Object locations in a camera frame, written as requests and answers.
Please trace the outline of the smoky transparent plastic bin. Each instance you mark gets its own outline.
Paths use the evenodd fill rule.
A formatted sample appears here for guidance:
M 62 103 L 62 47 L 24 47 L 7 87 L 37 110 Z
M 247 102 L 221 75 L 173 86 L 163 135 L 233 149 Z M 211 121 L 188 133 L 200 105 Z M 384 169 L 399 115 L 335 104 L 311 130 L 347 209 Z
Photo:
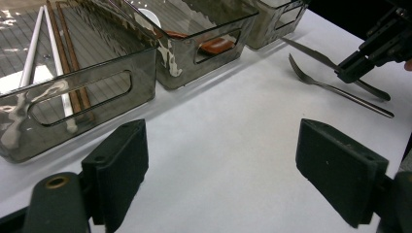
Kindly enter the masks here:
M 156 78 L 167 89 L 177 89 L 240 57 L 258 10 L 244 0 L 93 0 L 120 19 L 122 25 L 145 33 L 157 44 Z M 134 14 L 152 11 L 161 27 L 147 29 Z M 166 31 L 187 34 L 174 39 Z M 215 38 L 235 43 L 231 50 L 212 55 L 200 45 Z
M 46 2 L 9 9 L 0 4 L 0 157 L 21 163 L 155 96 L 155 42 L 93 0 L 63 0 L 80 70 L 58 76 L 44 14 L 30 85 L 19 82 L 36 18 Z M 61 95 L 85 87 L 94 114 L 89 122 L 65 116 Z M 78 130 L 71 134 L 66 120 Z
M 311 0 L 246 0 L 258 10 L 258 15 L 247 40 L 253 50 L 275 42 L 292 33 Z

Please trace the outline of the white chopstick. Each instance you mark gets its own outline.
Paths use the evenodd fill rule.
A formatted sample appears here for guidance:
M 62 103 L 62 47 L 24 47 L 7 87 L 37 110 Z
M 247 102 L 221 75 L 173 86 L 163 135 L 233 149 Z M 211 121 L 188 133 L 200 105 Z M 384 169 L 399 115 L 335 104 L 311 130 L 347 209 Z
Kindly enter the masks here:
M 35 53 L 37 49 L 43 14 L 44 14 L 44 7 L 41 6 L 39 8 L 39 12 L 36 18 L 35 26 L 33 29 L 31 40 L 30 40 L 30 45 L 27 50 L 27 56 L 24 62 L 22 73 L 21 73 L 21 78 L 19 82 L 20 87 L 30 85 L 31 72 L 32 72 L 33 64 L 34 64 L 34 58 L 35 58 Z
M 52 51 L 52 57 L 54 61 L 55 72 L 58 76 L 61 76 L 63 75 L 63 68 L 62 68 L 60 55 L 58 53 L 58 47 L 57 47 L 57 43 L 56 43 L 56 39 L 54 36 L 53 27 L 52 27 L 52 19 L 51 19 L 51 13 L 50 13 L 51 8 L 48 5 L 45 5 L 44 8 L 45 8 L 46 22 L 47 22 L 49 36 L 50 36 L 51 51 Z M 69 94 L 68 93 L 62 94 L 61 101 L 62 101 L 64 115 L 66 117 L 70 117 L 73 114 L 73 109 L 72 109 Z M 78 126 L 76 124 L 76 121 L 73 118 L 69 118 L 66 120 L 66 129 L 71 134 L 74 134 L 77 132 Z

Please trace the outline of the metal table knife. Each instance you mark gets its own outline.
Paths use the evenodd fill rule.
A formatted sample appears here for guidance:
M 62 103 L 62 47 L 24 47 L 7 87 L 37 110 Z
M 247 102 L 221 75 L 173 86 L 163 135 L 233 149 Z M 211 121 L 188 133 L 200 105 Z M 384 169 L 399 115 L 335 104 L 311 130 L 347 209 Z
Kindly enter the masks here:
M 337 75 L 342 75 L 343 71 L 342 69 L 336 65 L 334 62 L 332 62 L 327 56 L 325 56 L 324 54 L 318 52 L 317 50 L 312 50 L 304 45 L 301 45 L 300 43 L 296 42 L 296 41 L 292 41 L 290 39 L 287 38 L 283 38 L 283 41 L 285 43 L 287 43 L 288 45 L 294 47 L 297 50 L 302 51 L 303 53 L 309 55 L 310 57 L 314 58 L 315 60 L 323 63 L 325 66 L 331 68 Z M 371 93 L 372 95 L 384 100 L 384 101 L 390 101 L 391 100 L 391 96 L 389 93 L 380 90 L 364 81 L 355 81 L 355 84 L 361 88 L 363 88 L 364 90 L 366 90 L 367 92 Z

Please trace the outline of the metal fork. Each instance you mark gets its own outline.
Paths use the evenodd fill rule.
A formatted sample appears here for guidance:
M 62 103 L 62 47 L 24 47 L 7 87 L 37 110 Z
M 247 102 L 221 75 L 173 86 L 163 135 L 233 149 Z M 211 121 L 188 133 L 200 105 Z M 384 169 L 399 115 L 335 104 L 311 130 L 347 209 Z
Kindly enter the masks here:
M 298 79 L 301 82 L 309 84 L 309 85 L 316 85 L 316 86 L 319 86 L 323 89 L 331 91 L 331 92 L 333 92 L 335 94 L 338 94 L 338 95 L 340 95 L 340 96 L 342 96 L 342 97 L 344 97 L 344 98 L 346 98 L 346 99 L 348 99 L 352 102 L 355 102 L 355 103 L 357 103 L 357 104 L 359 104 L 359 105 L 361 105 L 361 106 L 369 109 L 370 111 L 373 111 L 373 112 L 375 112 L 375 113 L 377 113 L 381 116 L 388 117 L 388 118 L 394 118 L 395 117 L 395 115 L 392 112 L 390 112 L 388 110 L 385 110 L 381 107 L 378 107 L 378 106 L 376 106 L 376 105 L 374 105 L 374 104 L 372 104 L 372 103 L 370 103 L 366 100 L 363 100 L 363 99 L 359 98 L 358 96 L 355 96 L 355 95 L 353 95 L 353 94 L 351 94 L 347 91 L 344 91 L 340 88 L 337 88 L 333 85 L 329 85 L 329 84 L 326 84 L 326 83 L 321 83 L 321 82 L 318 82 L 318 81 L 314 80 L 313 78 L 311 78 L 310 76 L 305 74 L 298 67 L 297 63 L 295 62 L 295 60 L 294 60 L 294 58 L 292 57 L 291 54 L 289 54 L 288 60 L 289 60 L 290 65 L 292 66 L 293 71 L 297 74 Z

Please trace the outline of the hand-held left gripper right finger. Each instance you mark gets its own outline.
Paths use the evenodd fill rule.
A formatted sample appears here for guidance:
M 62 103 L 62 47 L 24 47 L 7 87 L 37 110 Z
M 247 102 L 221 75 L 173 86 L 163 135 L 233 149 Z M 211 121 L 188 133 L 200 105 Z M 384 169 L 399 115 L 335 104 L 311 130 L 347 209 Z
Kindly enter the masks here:
M 388 159 L 326 123 L 304 118 L 295 163 L 349 225 L 371 221 L 374 189 L 386 177 Z

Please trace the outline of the brown wooden spoon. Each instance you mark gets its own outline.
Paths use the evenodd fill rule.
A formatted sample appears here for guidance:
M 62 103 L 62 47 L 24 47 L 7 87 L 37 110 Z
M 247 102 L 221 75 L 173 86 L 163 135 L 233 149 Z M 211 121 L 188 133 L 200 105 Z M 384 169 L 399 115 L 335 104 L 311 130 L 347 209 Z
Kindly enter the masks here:
M 166 31 L 166 34 L 174 39 L 185 39 L 188 36 L 187 34 L 175 31 Z M 216 55 L 226 50 L 231 50 L 234 46 L 235 43 L 230 40 L 224 38 L 215 38 L 202 43 L 200 45 L 200 49 L 207 54 Z

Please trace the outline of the white ceramic spoon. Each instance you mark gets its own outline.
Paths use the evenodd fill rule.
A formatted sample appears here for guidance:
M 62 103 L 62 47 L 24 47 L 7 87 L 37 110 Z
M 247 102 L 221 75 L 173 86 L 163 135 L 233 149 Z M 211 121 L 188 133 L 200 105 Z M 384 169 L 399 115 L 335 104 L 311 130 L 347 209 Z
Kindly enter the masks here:
M 150 30 L 153 29 L 153 24 L 155 24 L 157 27 L 161 27 L 158 17 L 152 11 L 147 9 L 139 9 L 139 12 L 142 14 L 139 15 L 138 13 L 135 13 L 134 18 L 143 27 Z

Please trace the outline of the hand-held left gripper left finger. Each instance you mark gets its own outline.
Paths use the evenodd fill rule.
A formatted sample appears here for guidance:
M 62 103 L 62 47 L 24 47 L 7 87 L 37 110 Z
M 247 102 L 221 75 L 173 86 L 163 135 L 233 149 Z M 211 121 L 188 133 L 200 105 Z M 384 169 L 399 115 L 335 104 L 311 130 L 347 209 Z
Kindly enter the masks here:
M 86 209 L 96 225 L 115 233 L 149 169 L 146 122 L 119 126 L 82 161 Z

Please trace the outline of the brown wooden chopstick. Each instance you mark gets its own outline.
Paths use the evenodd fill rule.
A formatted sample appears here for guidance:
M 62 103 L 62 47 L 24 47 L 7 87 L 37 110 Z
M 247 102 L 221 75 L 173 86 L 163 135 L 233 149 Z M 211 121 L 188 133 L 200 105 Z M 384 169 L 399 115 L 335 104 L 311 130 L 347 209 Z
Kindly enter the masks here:
M 54 6 L 55 6 L 54 15 L 55 15 L 57 26 L 58 26 L 58 31 L 61 36 L 63 46 L 65 48 L 66 56 L 69 62 L 69 66 L 71 70 L 70 73 L 73 73 L 75 71 L 80 70 L 80 63 L 79 63 L 78 57 L 74 49 L 73 41 L 72 41 L 72 38 L 69 32 L 67 20 L 66 20 L 62 5 L 66 5 L 66 2 L 56 1 L 54 3 Z M 81 103 L 81 108 L 82 108 L 80 115 L 83 116 L 83 118 L 79 120 L 82 120 L 82 121 L 87 120 L 89 122 L 94 121 L 95 120 L 94 114 L 91 112 L 86 113 L 86 110 L 91 107 L 86 88 L 80 87 L 78 89 L 75 89 L 75 91 L 78 93 L 80 103 Z
M 60 64 L 62 66 L 63 74 L 66 75 L 71 72 L 69 62 L 66 56 L 66 52 L 63 46 L 61 36 L 58 31 L 58 26 L 57 26 L 54 12 L 53 12 L 52 3 L 50 0 L 46 0 L 46 4 L 48 7 L 48 13 L 51 19 L 51 28 L 52 28 L 53 36 L 56 41 L 57 51 L 58 51 L 58 55 L 60 58 Z M 73 115 L 75 116 L 75 119 L 82 119 L 83 116 L 80 115 L 82 108 L 81 108 L 81 103 L 80 103 L 78 93 L 75 90 L 71 91 L 69 93 L 69 98 L 70 98 L 70 103 L 71 103 L 71 107 L 72 107 L 72 111 L 73 111 Z

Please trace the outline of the white table cover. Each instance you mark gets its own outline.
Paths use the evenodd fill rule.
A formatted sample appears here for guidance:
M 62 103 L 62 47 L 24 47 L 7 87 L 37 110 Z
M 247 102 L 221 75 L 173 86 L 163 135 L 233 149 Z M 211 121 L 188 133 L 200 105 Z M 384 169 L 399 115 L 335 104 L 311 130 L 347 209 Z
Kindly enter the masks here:
M 284 43 L 241 57 L 127 114 L 147 124 L 150 165 L 120 233 L 375 233 L 349 226 L 297 170 L 299 123 L 334 126 L 397 172 L 412 134 L 412 72 L 366 81 L 390 95 L 381 116 L 326 90 L 323 64 Z

